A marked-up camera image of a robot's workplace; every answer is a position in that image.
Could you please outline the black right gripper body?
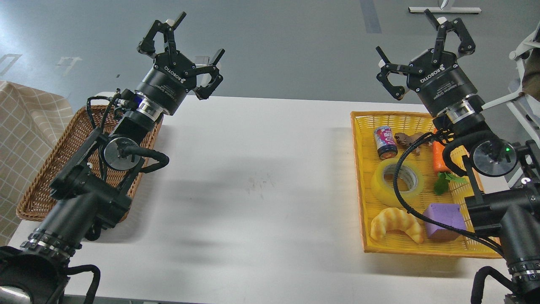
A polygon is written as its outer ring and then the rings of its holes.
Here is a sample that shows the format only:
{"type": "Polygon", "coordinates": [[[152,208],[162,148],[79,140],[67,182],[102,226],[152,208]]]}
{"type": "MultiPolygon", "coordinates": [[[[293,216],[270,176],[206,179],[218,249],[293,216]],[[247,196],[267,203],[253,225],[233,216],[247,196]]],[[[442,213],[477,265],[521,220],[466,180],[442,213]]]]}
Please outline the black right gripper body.
{"type": "Polygon", "coordinates": [[[408,88],[417,93],[432,117],[443,115],[448,108],[466,100],[476,112],[480,111],[478,89],[457,63],[457,56],[443,51],[433,63],[433,50],[425,50],[409,63],[421,75],[408,75],[408,88]]]}

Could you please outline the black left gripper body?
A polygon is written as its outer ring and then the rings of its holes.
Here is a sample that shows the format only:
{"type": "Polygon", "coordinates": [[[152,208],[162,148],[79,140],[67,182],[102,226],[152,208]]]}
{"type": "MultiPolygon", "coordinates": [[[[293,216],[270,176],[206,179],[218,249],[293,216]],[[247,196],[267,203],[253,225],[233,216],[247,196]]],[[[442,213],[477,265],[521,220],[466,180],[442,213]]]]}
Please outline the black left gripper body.
{"type": "Polygon", "coordinates": [[[136,87],[135,92],[145,95],[149,100],[163,108],[166,115],[174,115],[188,92],[195,88],[197,81],[186,77],[195,64],[183,54],[177,54],[170,63],[170,56],[164,52],[157,54],[154,65],[136,87]]]}

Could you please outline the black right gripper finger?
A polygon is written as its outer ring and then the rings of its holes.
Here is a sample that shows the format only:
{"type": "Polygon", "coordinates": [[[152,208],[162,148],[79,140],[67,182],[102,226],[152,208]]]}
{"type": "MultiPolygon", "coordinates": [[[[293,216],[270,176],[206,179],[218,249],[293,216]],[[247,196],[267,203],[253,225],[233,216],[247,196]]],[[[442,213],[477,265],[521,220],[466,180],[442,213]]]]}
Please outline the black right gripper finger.
{"type": "Polygon", "coordinates": [[[469,31],[466,29],[463,20],[460,18],[454,19],[453,21],[448,21],[447,19],[436,19],[433,13],[426,8],[424,10],[424,15],[430,22],[430,24],[437,30],[437,36],[435,40],[435,46],[432,52],[431,63],[437,64],[440,63],[440,57],[444,51],[444,46],[447,39],[447,33],[454,32],[459,40],[460,44],[458,46],[458,58],[473,54],[476,49],[476,44],[470,36],[469,31]]]}
{"type": "Polygon", "coordinates": [[[377,54],[380,56],[378,67],[380,71],[376,75],[376,79],[384,87],[384,89],[395,100],[402,100],[409,89],[403,84],[394,84],[391,80],[397,80],[397,76],[406,76],[407,74],[403,70],[403,66],[390,62],[384,51],[380,46],[375,48],[377,54]]]}

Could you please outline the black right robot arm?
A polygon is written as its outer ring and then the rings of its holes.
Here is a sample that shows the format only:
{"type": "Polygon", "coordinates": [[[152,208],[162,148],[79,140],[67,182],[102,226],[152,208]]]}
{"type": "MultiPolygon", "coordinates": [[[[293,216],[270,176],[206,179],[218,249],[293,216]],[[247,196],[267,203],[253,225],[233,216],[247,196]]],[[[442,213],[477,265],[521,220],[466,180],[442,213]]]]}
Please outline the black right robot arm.
{"type": "Polygon", "coordinates": [[[390,62],[382,48],[378,81],[396,99],[415,92],[437,129],[420,136],[400,156],[393,178],[394,194],[406,212],[425,223],[455,231],[489,247],[504,258],[506,277],[492,267],[479,269],[470,302],[483,300],[486,277],[509,289],[506,304],[539,302],[539,144],[534,140],[511,144],[487,125],[488,106],[458,64],[472,54],[475,43],[462,19],[447,20],[424,10],[436,29],[434,47],[408,64],[390,62]],[[406,157],[429,140],[444,145],[443,161],[457,176],[469,179],[474,194],[464,199],[474,231],[457,229],[430,219],[410,206],[399,191],[397,178],[406,157]]]}

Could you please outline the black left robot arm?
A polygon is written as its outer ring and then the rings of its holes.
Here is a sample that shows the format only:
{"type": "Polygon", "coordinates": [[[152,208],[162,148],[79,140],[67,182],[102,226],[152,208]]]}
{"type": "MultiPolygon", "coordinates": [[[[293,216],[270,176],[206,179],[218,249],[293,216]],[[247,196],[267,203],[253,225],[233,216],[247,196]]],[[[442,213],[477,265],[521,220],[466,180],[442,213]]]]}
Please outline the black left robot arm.
{"type": "Polygon", "coordinates": [[[93,264],[70,267],[81,241],[97,240],[102,230],[114,228],[129,211],[128,192],[139,174],[158,171],[169,163],[166,154],[143,147],[143,139],[165,115],[173,115],[189,92],[205,100],[223,80],[218,62],[224,49],[209,64],[196,65],[181,54],[174,31],[176,20],[155,20],[137,51],[154,64],[134,90],[108,98],[101,122],[86,113],[91,133],[50,183],[56,201],[43,222],[20,247],[1,248],[2,304],[60,304],[70,277],[90,272],[92,281],[84,302],[92,304],[100,285],[100,269],[93,264]]]}

